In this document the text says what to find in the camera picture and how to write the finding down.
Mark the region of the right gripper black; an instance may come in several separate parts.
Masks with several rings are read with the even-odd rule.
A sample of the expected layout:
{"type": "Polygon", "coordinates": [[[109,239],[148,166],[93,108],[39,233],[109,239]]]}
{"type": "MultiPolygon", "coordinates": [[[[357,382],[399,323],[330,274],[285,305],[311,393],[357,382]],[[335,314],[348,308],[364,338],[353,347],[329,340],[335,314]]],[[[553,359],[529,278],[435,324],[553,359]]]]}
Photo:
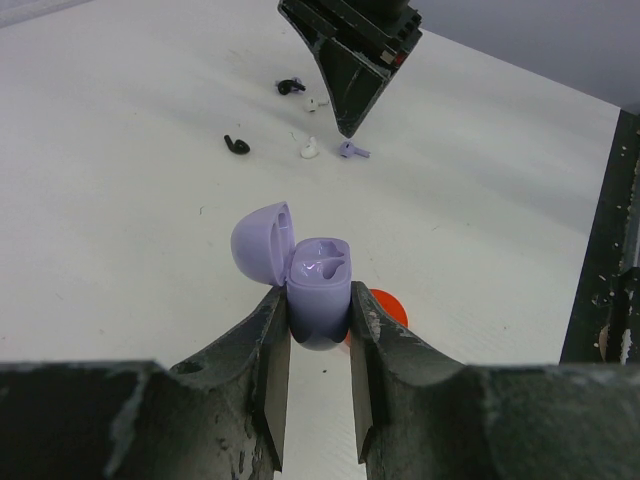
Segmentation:
{"type": "Polygon", "coordinates": [[[281,1],[320,69],[338,131],[352,138],[422,37],[407,1],[281,1]]]}

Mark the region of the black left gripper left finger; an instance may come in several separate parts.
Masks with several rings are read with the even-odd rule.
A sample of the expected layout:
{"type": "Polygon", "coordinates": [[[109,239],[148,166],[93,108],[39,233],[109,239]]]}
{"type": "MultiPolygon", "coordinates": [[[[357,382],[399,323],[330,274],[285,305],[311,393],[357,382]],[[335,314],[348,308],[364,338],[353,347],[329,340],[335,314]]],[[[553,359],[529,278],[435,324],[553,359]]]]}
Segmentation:
{"type": "Polygon", "coordinates": [[[281,288],[171,368],[1,367],[5,479],[270,479],[283,466],[291,337],[281,288]]]}

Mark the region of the purple earbud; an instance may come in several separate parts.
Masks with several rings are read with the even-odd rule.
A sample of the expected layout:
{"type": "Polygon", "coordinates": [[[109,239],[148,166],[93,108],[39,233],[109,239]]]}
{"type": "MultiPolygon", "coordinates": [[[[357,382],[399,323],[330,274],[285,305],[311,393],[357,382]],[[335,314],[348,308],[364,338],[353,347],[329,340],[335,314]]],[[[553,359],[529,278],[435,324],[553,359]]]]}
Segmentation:
{"type": "Polygon", "coordinates": [[[351,141],[344,141],[339,147],[339,154],[344,158],[351,158],[353,156],[359,156],[363,158],[369,158],[371,153],[365,149],[357,147],[351,141]]]}

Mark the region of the purple earbud charging case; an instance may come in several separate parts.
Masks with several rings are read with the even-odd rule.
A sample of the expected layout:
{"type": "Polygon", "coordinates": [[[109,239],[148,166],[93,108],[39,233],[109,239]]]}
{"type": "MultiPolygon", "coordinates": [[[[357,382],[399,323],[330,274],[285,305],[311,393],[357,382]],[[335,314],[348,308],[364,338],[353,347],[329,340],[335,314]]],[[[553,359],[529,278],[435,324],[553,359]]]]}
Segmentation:
{"type": "Polygon", "coordinates": [[[346,241],[296,241],[289,206],[280,202],[242,218],[230,243],[234,262],[246,277],[286,290],[287,323],[297,343],[323,351],[345,340],[352,282],[346,241]]]}

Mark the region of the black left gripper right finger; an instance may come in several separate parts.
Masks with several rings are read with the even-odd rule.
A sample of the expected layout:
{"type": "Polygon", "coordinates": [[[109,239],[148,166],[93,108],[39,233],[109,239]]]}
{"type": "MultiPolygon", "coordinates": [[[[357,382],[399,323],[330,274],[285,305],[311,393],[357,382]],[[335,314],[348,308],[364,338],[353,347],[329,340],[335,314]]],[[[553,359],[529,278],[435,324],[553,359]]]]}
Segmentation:
{"type": "Polygon", "coordinates": [[[371,479],[635,479],[635,366],[465,365],[351,287],[358,461],[371,479]]]}

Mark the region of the orange earbud charging case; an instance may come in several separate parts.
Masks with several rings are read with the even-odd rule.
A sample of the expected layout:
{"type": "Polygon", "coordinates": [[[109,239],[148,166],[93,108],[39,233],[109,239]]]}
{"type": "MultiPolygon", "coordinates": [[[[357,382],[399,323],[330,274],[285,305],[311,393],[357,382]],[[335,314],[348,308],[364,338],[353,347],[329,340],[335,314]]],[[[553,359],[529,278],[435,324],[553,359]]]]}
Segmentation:
{"type": "MultiPolygon", "coordinates": [[[[402,326],[406,328],[409,327],[409,318],[407,312],[402,303],[395,296],[385,290],[375,288],[371,288],[370,293],[389,317],[391,317],[395,322],[401,324],[402,326]]],[[[351,328],[355,318],[354,299],[351,299],[348,314],[349,327],[343,341],[346,348],[351,347],[351,328]]]]}

